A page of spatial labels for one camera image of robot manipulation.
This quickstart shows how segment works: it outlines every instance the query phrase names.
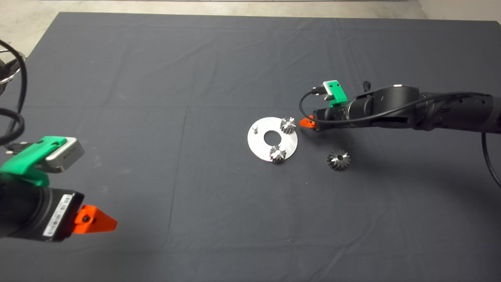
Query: center hole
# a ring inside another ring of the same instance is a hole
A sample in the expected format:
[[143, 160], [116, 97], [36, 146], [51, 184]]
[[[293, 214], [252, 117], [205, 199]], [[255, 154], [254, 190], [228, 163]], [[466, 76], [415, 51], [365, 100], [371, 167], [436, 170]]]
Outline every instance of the center hole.
[[275, 146], [280, 144], [282, 137], [275, 131], [268, 131], [265, 133], [265, 142], [270, 146]]

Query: silver ring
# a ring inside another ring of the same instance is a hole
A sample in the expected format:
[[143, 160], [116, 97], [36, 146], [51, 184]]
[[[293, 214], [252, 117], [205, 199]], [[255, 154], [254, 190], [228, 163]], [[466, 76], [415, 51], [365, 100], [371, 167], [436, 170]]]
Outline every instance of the silver ring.
[[281, 150], [286, 151], [285, 160], [294, 154], [298, 146], [298, 136], [296, 132], [294, 131], [291, 134], [283, 133], [280, 130], [281, 121], [282, 119], [278, 117], [264, 117], [254, 122], [249, 128], [247, 134], [249, 148], [254, 155], [265, 162], [272, 161], [270, 158], [270, 149], [272, 146], [265, 142], [265, 134], [269, 131], [278, 133], [282, 138], [279, 147]]

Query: dark gray cloth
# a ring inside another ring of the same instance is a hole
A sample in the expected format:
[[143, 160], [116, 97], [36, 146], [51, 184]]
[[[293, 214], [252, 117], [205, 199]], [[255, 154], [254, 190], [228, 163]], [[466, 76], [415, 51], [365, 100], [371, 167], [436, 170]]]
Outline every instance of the dark gray cloth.
[[[300, 119], [301, 95], [331, 79], [349, 99], [363, 80], [500, 96], [500, 46], [496, 22], [59, 14], [28, 59], [22, 139], [77, 137], [86, 154], [51, 187], [119, 224], [2, 239], [0, 280], [499, 280], [501, 191], [480, 134], [299, 130], [279, 166], [246, 134]], [[335, 148], [345, 172], [326, 165]]]

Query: black cable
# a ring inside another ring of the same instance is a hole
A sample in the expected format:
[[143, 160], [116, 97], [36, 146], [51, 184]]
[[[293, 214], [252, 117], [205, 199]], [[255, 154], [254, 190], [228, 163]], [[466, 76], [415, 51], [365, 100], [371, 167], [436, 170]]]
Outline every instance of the black cable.
[[25, 130], [25, 123], [23, 117], [20, 115], [21, 110], [26, 99], [26, 90], [28, 88], [28, 72], [26, 70], [26, 64], [23, 57], [16, 51], [12, 46], [7, 44], [5, 41], [0, 40], [0, 45], [14, 55], [14, 57], [19, 62], [19, 68], [21, 69], [21, 89], [19, 92], [18, 104], [16, 105], [16, 111], [11, 111], [9, 109], [0, 108], [0, 115], [8, 116], [12, 120], [7, 128], [5, 135], [0, 136], [0, 146], [8, 144], [18, 138]]
[[17, 122], [18, 124], [16, 129], [9, 132], [9, 134], [0, 136], [0, 145], [4, 145], [16, 140], [19, 136], [21, 136], [21, 134], [23, 134], [25, 131], [25, 119], [22, 115], [16, 113], [15, 111], [5, 108], [0, 108], [0, 115], [10, 117], [12, 121]]
[[499, 181], [499, 178], [497, 178], [496, 172], [494, 172], [494, 168], [490, 163], [489, 151], [487, 150], [486, 134], [485, 132], [482, 132], [481, 135], [482, 135], [482, 151], [483, 151], [483, 158], [485, 159], [485, 164], [487, 165], [487, 169], [489, 169], [490, 175], [492, 175], [492, 178], [494, 178], [496, 184], [501, 188], [501, 182]]
[[301, 99], [299, 100], [299, 111], [301, 111], [301, 113], [307, 119], [309, 119], [311, 121], [314, 121], [314, 122], [342, 125], [342, 124], [349, 124], [349, 123], [371, 121], [373, 119], [376, 119], [376, 118], [379, 118], [379, 117], [382, 117], [382, 116], [394, 113], [396, 111], [400, 111], [400, 110], [403, 110], [403, 109], [406, 109], [406, 108], [409, 108], [409, 107], [413, 107], [413, 106], [415, 106], [417, 104], [421, 104], [423, 102], [427, 102], [427, 101], [431, 101], [431, 100], [435, 100], [435, 99], [446, 98], [446, 97], [453, 97], [453, 96], [460, 96], [460, 95], [469, 95], [469, 94], [481, 94], [481, 93], [476, 93], [476, 92], [451, 92], [451, 93], [439, 94], [439, 95], [435, 95], [435, 96], [430, 96], [430, 97], [426, 97], [426, 98], [423, 98], [423, 99], [419, 99], [419, 100], [416, 100], [414, 102], [410, 102], [408, 104], [405, 104], [405, 105], [402, 105], [400, 107], [396, 107], [396, 108], [393, 108], [391, 110], [384, 111], [384, 112], [381, 112], [381, 113], [378, 113], [378, 114], [374, 114], [374, 115], [370, 115], [370, 116], [365, 116], [365, 117], [361, 117], [361, 118], [355, 118], [355, 119], [347, 119], [347, 120], [320, 120], [320, 119], [309, 117], [308, 114], [306, 114], [305, 110], [303, 109], [303, 101], [305, 100], [306, 97], [308, 97], [309, 95], [312, 95], [312, 94], [313, 94], [312, 91], [310, 91], [310, 92], [306, 93], [303, 97], [301, 97]]

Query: barcode label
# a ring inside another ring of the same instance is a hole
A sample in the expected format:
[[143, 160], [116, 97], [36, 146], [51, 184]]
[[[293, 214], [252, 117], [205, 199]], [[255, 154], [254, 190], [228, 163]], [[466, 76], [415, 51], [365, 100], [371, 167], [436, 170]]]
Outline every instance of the barcode label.
[[73, 195], [65, 194], [62, 196], [58, 206], [56, 207], [56, 210], [52, 214], [52, 217], [47, 224], [47, 227], [45, 228], [44, 236], [51, 237], [52, 235], [54, 235], [54, 233], [56, 233], [59, 223], [61, 222], [61, 218], [66, 212], [68, 203], [71, 201], [71, 198], [73, 198]]

